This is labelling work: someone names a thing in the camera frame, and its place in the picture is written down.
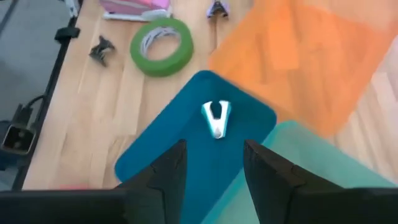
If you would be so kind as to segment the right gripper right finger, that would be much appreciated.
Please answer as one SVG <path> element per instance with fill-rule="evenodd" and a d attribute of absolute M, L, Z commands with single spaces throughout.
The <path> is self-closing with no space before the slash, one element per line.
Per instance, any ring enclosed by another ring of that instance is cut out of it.
<path fill-rule="evenodd" d="M 244 142 L 244 174 L 260 224 L 320 224 L 320 200 L 342 187 L 254 140 Z"/>

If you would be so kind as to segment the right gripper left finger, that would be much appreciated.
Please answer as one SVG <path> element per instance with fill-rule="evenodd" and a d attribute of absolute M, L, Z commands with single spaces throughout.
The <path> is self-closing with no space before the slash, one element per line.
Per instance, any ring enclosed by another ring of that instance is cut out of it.
<path fill-rule="evenodd" d="M 177 141 L 118 187 L 127 190 L 128 224 L 180 224 L 187 175 L 186 141 Z"/>

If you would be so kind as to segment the white teal staple remover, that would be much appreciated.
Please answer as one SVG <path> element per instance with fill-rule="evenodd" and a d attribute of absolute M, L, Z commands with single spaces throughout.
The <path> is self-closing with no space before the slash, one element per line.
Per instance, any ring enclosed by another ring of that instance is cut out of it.
<path fill-rule="evenodd" d="M 215 118 L 211 110 L 212 101 L 208 101 L 201 106 L 201 113 L 208 123 L 211 135 L 215 139 L 221 139 L 226 136 L 226 128 L 228 126 L 229 114 L 231 112 L 231 103 L 229 101 L 220 100 L 218 104 L 221 106 L 221 114 L 219 118 Z"/>

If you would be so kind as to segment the green tape roll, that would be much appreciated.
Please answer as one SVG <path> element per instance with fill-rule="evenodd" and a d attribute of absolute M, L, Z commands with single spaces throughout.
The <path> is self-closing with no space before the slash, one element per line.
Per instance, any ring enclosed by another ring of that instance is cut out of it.
<path fill-rule="evenodd" d="M 167 58 L 150 60 L 147 49 L 155 39 L 174 35 L 180 44 Z M 132 61 L 147 76 L 167 77 L 180 71 L 193 55 L 193 39 L 188 26 L 174 18 L 160 18 L 142 26 L 131 40 L 130 54 Z"/>

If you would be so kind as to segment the pink stapler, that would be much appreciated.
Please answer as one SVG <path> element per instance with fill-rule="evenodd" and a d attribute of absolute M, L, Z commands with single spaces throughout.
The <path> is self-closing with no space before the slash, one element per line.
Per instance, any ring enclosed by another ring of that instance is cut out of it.
<path fill-rule="evenodd" d="M 149 22 L 172 16 L 171 0 L 99 0 L 105 19 Z"/>

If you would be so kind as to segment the purple staple remover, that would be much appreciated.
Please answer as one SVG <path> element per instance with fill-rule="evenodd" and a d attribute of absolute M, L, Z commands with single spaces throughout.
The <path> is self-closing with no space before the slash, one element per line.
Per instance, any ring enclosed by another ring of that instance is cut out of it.
<path fill-rule="evenodd" d="M 207 18 L 211 18 L 215 15 L 222 15 L 223 17 L 229 16 L 229 5 L 221 0 L 214 0 L 212 5 L 206 12 Z"/>

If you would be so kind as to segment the black staple remover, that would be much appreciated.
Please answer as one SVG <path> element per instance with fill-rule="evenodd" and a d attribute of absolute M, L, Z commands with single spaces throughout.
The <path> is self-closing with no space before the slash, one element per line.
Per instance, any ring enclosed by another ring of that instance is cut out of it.
<path fill-rule="evenodd" d="M 89 56 L 106 67 L 105 55 L 107 52 L 115 51 L 116 48 L 108 39 L 105 39 L 102 35 L 99 36 L 99 44 L 92 47 Z"/>

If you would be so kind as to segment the mint green plastic tray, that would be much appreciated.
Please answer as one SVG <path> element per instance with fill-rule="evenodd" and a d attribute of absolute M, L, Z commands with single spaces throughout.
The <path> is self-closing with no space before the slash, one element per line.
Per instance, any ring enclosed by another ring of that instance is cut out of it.
<path fill-rule="evenodd" d="M 342 187 L 323 194 L 320 224 L 398 224 L 398 185 L 298 123 L 278 124 L 259 144 Z M 201 224 L 260 224 L 244 168 Z"/>

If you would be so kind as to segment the dark teal plastic tray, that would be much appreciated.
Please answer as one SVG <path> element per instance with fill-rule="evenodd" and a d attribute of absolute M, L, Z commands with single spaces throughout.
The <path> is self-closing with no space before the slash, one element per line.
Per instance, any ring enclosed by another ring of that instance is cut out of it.
<path fill-rule="evenodd" d="M 202 104 L 231 103 L 226 136 L 214 139 L 201 113 Z M 243 168 L 244 141 L 262 142 L 277 118 L 264 103 L 211 71 L 195 74 L 153 122 L 122 154 L 115 165 L 124 182 L 178 140 L 187 142 L 187 181 L 181 224 L 200 224 Z"/>

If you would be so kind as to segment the orange translucent plastic tray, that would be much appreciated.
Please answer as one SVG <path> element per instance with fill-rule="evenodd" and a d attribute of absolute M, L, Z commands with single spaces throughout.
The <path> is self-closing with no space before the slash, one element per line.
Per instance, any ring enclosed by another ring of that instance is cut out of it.
<path fill-rule="evenodd" d="M 397 35 L 398 0 L 254 0 L 208 66 L 281 121 L 329 136 Z"/>

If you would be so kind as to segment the black metal table frame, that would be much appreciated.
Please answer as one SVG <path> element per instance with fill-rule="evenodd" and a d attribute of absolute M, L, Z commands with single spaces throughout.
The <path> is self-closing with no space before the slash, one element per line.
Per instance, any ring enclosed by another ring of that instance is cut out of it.
<path fill-rule="evenodd" d="M 70 38 L 60 41 L 60 50 L 58 51 L 58 55 L 57 55 L 55 64 L 53 66 L 48 85 L 44 92 L 44 99 L 42 100 L 41 105 L 39 107 L 37 118 L 34 121 L 34 127 L 37 128 L 36 129 L 37 134 L 34 137 L 34 140 L 32 142 L 32 147 L 31 147 L 30 152 L 28 153 L 28 155 L 23 157 L 23 160 L 22 160 L 23 163 L 22 163 L 22 166 L 19 168 L 18 173 L 14 179 L 14 182 L 13 182 L 13 185 L 11 188 L 12 190 L 22 190 L 22 187 L 24 185 L 24 181 L 25 181 L 27 172 L 29 170 L 29 166 L 30 166 L 32 157 L 35 152 L 35 147 L 39 141 L 40 132 L 42 130 L 42 126 L 45 121 L 45 117 L 47 115 L 47 111 L 48 111 L 48 108 L 49 108 L 49 105 L 50 105 L 50 102 L 52 99 L 52 95 L 53 95 L 54 89 L 56 87 L 57 80 L 58 80 L 58 77 L 59 77 L 59 74 L 60 74 L 60 71 L 62 68 L 63 61 L 65 60 L 65 55 L 67 53 L 68 46 L 70 44 L 71 39 L 72 38 L 70 37 Z"/>

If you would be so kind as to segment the black frame clamp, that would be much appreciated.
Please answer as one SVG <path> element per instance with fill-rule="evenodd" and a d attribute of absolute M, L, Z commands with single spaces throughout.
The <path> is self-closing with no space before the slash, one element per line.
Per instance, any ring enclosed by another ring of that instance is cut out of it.
<path fill-rule="evenodd" d="M 59 28 L 55 34 L 54 39 L 61 43 L 68 39 L 77 38 L 80 34 L 80 29 L 77 27 L 62 27 Z"/>

